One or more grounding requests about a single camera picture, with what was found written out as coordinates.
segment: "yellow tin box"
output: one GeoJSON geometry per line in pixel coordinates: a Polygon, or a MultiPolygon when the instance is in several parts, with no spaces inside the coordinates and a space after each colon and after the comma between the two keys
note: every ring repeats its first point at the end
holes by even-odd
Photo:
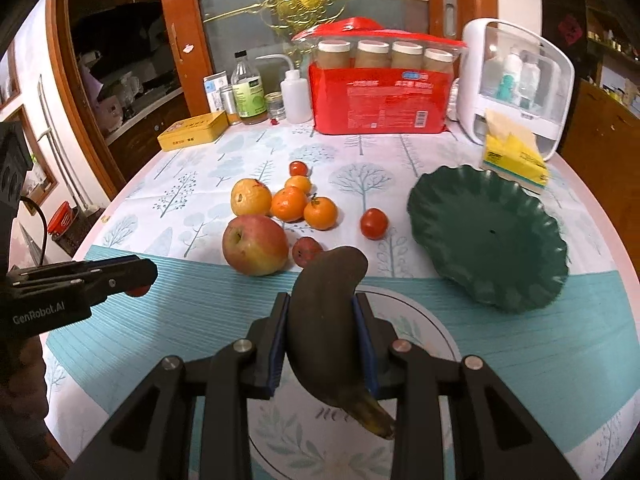
{"type": "Polygon", "coordinates": [[[158,135],[164,152],[213,142],[229,127],[224,112],[204,114],[177,121],[158,135]]]}

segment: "green label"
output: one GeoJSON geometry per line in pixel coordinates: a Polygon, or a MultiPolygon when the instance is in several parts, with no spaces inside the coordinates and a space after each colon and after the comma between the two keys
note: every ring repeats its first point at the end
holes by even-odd
{"type": "Polygon", "coordinates": [[[240,117],[253,117],[267,111],[260,77],[245,79],[241,83],[234,85],[233,88],[240,117]]]}

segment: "wooden cabinet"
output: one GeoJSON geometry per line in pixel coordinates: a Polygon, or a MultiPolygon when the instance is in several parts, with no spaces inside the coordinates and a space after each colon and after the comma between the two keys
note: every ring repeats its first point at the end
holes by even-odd
{"type": "Polygon", "coordinates": [[[561,155],[600,202],[640,272],[640,120],[582,81],[561,155]]]}
{"type": "Polygon", "coordinates": [[[184,94],[180,94],[147,114],[114,140],[109,148],[124,178],[131,180],[160,151],[158,135],[175,121],[189,116],[184,94]]]}

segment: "barcode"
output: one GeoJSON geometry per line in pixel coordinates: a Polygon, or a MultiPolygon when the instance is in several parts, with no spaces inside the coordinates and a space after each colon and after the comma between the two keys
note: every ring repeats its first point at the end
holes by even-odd
{"type": "Polygon", "coordinates": [[[414,128],[424,128],[427,125],[428,112],[420,111],[415,113],[414,128]]]}

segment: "yellow tissue pack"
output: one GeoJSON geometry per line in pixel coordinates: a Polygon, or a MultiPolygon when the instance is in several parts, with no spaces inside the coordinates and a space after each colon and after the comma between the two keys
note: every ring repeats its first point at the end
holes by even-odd
{"type": "Polygon", "coordinates": [[[164,152],[213,142],[229,127],[224,112],[198,115],[183,119],[169,126],[158,136],[158,143],[164,152]]]}
{"type": "Polygon", "coordinates": [[[495,112],[486,111],[489,131],[484,142],[482,168],[514,180],[535,193],[542,192],[549,170],[536,146],[535,135],[521,124],[495,112]]]}

